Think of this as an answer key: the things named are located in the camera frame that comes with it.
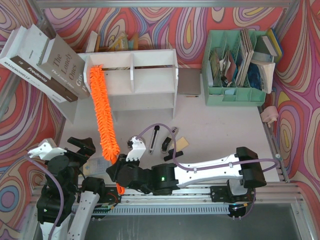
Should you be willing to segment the orange microfiber duster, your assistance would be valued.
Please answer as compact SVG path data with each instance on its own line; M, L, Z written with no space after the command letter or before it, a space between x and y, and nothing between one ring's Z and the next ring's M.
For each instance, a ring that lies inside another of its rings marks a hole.
M105 73L101 65L95 65L90 68L89 79L91 97L93 99L97 126L100 135L102 156L114 165L117 162L120 154L120 147L116 140Z

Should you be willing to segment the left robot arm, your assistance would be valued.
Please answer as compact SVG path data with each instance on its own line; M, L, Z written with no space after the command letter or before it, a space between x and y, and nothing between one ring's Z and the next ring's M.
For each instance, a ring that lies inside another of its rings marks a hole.
M46 162L46 183L36 203L44 240L83 240L93 210L106 194L102 178L86 177L78 186L80 168L96 152L92 138L70 137L67 141L78 151L58 147L46 138L29 152Z

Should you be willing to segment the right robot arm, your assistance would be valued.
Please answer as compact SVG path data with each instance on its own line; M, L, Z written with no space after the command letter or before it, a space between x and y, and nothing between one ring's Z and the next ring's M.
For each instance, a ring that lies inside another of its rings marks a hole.
M238 147L226 157L197 163L162 163L143 169L139 161L126 161L125 155L106 169L112 182L120 187L156 196L171 195L173 191L202 182L226 180L233 195L245 189L264 187L267 182L257 153Z

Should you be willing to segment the white black utility knife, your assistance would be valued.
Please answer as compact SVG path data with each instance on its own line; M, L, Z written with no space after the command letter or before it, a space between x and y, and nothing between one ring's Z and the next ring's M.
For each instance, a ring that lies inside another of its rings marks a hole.
M153 128L153 132L152 132L150 143L149 143L149 147L148 147L148 153L150 155L152 155L153 152L154 152L159 131L160 131L160 126L159 125L155 125L154 128Z

